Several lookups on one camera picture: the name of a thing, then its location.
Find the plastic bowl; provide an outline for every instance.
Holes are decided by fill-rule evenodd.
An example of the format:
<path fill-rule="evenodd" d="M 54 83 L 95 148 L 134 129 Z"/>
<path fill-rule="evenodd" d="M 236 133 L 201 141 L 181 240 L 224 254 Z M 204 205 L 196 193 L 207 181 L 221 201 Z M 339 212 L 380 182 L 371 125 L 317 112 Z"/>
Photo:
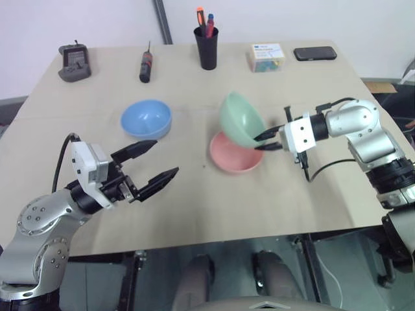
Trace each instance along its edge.
<path fill-rule="evenodd" d="M 121 126 L 140 139 L 159 139 L 170 130 L 171 110 L 159 100 L 142 100 L 125 109 Z"/>
<path fill-rule="evenodd" d="M 254 138 L 265 131 L 265 123 L 249 102 L 236 92 L 230 93 L 220 108 L 222 131 L 235 144 L 255 148 L 264 142 Z"/>
<path fill-rule="evenodd" d="M 210 142 L 213 162 L 231 173 L 248 172 L 262 160 L 264 151 L 247 149 L 231 142 L 223 132 L 219 132 Z"/>

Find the beige tabletop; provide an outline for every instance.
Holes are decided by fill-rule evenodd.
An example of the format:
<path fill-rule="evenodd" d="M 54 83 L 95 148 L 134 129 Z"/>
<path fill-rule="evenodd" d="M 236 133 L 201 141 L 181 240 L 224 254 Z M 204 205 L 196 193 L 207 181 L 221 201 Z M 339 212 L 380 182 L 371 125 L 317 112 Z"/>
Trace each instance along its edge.
<path fill-rule="evenodd" d="M 287 59 L 273 73 L 249 70 L 247 44 L 219 45 L 213 71 L 200 68 L 194 45 L 155 46 L 149 84 L 137 79 L 144 47 L 90 49 L 92 76 L 72 84 L 58 76 L 58 55 L 0 140 L 0 244 L 11 240 L 25 204 L 50 192 L 64 137 L 76 132 L 109 155 L 136 141 L 123 132 L 120 116 L 146 98 L 172 108 L 172 128 L 145 155 L 129 160 L 124 171 L 138 187 L 161 171 L 176 166 L 180 171 L 147 201 L 98 212 L 74 236 L 72 255 L 380 224 L 386 211 L 355 163 L 331 167 L 309 184 L 287 152 L 267 153 L 255 170 L 237 176 L 210 160 L 209 142 L 220 131 L 219 107 L 230 91 L 243 94 L 270 126 L 285 122 L 288 105 L 299 116 L 342 97 L 374 100 L 336 47 L 333 61 L 297 62 L 292 55 L 295 47 L 318 45 L 333 43 L 282 42 Z M 380 110 L 383 126 L 415 159 L 398 127 Z M 351 154 L 344 137 L 321 141 L 309 152 L 310 172 L 346 158 Z M 74 179 L 66 155 L 58 186 Z"/>

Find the white wall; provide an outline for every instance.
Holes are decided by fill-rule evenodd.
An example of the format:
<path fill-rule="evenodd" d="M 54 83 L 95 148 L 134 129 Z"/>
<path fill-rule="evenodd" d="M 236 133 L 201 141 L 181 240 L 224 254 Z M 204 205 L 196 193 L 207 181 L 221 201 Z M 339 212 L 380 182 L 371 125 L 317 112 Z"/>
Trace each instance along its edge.
<path fill-rule="evenodd" d="M 173 42 L 193 42 L 197 6 L 221 42 L 331 39 L 361 77 L 401 78 L 415 58 L 414 0 L 164 0 Z"/>
<path fill-rule="evenodd" d="M 151 0 L 0 0 L 0 99 L 28 95 L 61 45 L 162 44 Z"/>
<path fill-rule="evenodd" d="M 220 42 L 332 39 L 362 77 L 400 78 L 415 57 L 414 0 L 164 0 L 174 43 L 196 7 Z M 60 45 L 162 44 L 151 0 L 0 0 L 0 99 L 28 95 Z"/>

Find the black cable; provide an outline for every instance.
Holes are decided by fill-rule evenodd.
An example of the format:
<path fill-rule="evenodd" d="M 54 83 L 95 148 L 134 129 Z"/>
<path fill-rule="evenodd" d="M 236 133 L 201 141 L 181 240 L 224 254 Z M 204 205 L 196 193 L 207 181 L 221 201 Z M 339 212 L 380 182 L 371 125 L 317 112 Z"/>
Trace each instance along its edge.
<path fill-rule="evenodd" d="M 316 107 L 317 114 L 323 112 L 324 110 L 330 109 L 333 106 L 336 106 L 337 104 L 340 104 L 341 102 L 347 102 L 349 100 L 355 100 L 356 98 L 353 97 L 344 97 L 342 99 L 336 100 L 335 102 L 328 102 L 327 104 L 322 104 Z"/>
<path fill-rule="evenodd" d="M 338 164 L 338 163 L 343 163 L 343 162 L 356 162 L 356 160 L 354 159 L 343 159 L 343 160 L 338 160 L 338 161 L 334 161 L 331 162 L 329 164 L 324 165 L 323 167 L 320 167 L 312 176 L 311 178 L 309 177 L 309 171 L 305 168 L 304 169 L 304 174 L 305 174 L 305 178 L 309 183 L 312 183 L 313 180 L 315 179 L 315 177 L 317 177 L 317 175 L 319 175 L 319 173 L 321 173 L 325 168 L 330 167 L 331 165 L 334 164 Z"/>
<path fill-rule="evenodd" d="M 80 141 L 80 138 L 75 133 L 70 133 L 64 140 L 64 143 L 62 144 L 62 147 L 60 149 L 58 163 L 56 164 L 56 168 L 54 170 L 54 176 L 53 176 L 53 183 L 52 183 L 52 193 L 56 191 L 56 188 L 58 186 L 58 178 L 59 178 L 59 172 L 60 167 L 62 166 L 62 161 L 64 160 L 65 150 L 67 147 L 67 144 L 69 144 L 70 141 Z"/>
<path fill-rule="evenodd" d="M 334 105 L 340 104 L 341 102 L 346 102 L 348 100 L 355 100 L 356 98 L 353 97 L 344 97 L 342 99 L 336 100 L 335 102 L 331 103 L 331 106 L 333 107 Z"/>

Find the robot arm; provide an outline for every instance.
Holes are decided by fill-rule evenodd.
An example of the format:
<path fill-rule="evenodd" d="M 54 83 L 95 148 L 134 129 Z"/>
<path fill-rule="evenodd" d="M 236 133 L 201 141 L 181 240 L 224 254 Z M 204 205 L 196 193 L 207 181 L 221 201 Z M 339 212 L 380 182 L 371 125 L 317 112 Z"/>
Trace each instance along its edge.
<path fill-rule="evenodd" d="M 323 110 L 348 101 L 336 111 Z M 368 100 L 344 98 L 316 108 L 317 114 L 293 121 L 286 108 L 288 123 L 258 135 L 262 141 L 279 132 L 281 143 L 260 146 L 260 150 L 284 149 L 294 154 L 307 168 L 305 151 L 329 136 L 345 135 L 348 148 L 377 191 L 377 199 L 385 209 L 392 209 L 383 225 L 394 251 L 402 257 L 415 256 L 415 168 L 392 135 L 382 128 L 377 106 Z"/>
<path fill-rule="evenodd" d="M 140 141 L 112 154 L 108 161 L 98 145 L 74 139 L 72 164 L 78 179 L 26 205 L 14 238 L 0 256 L 1 311 L 11 310 L 10 306 L 20 310 L 20 305 L 25 306 L 22 310 L 43 310 L 40 305 L 45 304 L 45 310 L 58 310 L 58 289 L 77 229 L 102 208 L 114 208 L 116 201 L 146 200 L 176 175 L 178 168 L 163 172 L 142 189 L 124 175 L 121 163 L 156 143 Z"/>

